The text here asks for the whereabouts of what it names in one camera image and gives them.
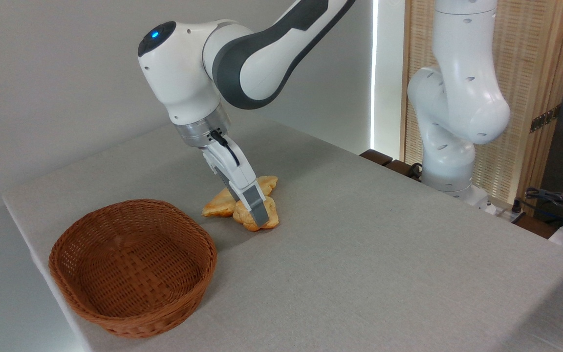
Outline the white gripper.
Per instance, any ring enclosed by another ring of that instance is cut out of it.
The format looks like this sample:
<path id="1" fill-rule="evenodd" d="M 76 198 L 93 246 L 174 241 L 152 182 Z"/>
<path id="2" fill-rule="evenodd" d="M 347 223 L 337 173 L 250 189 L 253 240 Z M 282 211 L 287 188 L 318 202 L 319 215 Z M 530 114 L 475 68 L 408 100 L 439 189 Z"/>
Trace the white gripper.
<path id="1" fill-rule="evenodd" d="M 242 201 L 255 224 L 262 228 L 269 221 L 266 200 L 255 172 L 240 147 L 229 136 L 210 134 L 198 137 L 204 158 L 213 172 L 221 177 L 235 202 Z"/>

